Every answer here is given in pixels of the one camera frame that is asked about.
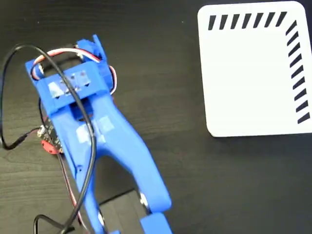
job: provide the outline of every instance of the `blue plastic bracket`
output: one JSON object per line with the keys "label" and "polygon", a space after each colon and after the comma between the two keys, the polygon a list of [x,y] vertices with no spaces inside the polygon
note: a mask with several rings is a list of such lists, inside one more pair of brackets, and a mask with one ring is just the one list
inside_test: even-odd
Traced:
{"label": "blue plastic bracket", "polygon": [[[169,193],[145,143],[113,103],[110,95],[110,89],[113,87],[112,74],[98,37],[94,35],[93,39],[94,42],[82,39],[77,45],[101,57],[101,62],[95,63],[84,58],[82,64],[67,69],[64,73],[76,88],[87,112],[92,114],[91,120],[97,137],[97,159],[109,155],[134,177],[151,212],[141,220],[145,233],[171,234],[168,222],[162,214],[171,207]],[[30,78],[33,62],[34,60],[31,60],[25,64]],[[91,153],[90,136],[85,122],[79,121],[81,113],[59,75],[31,80],[48,117],[54,124],[69,168],[78,190],[81,191]],[[104,234],[94,186],[95,180],[92,175],[84,205],[94,232]]]}

